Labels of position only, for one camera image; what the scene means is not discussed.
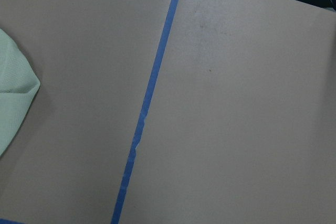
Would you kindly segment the sage green long-sleeve shirt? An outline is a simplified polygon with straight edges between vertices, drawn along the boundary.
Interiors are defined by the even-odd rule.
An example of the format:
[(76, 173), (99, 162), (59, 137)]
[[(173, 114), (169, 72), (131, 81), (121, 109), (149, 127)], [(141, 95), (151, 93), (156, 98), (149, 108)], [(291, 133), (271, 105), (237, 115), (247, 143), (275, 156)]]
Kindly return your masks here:
[(1, 154), (19, 130), (39, 87), (26, 57), (1, 30)]

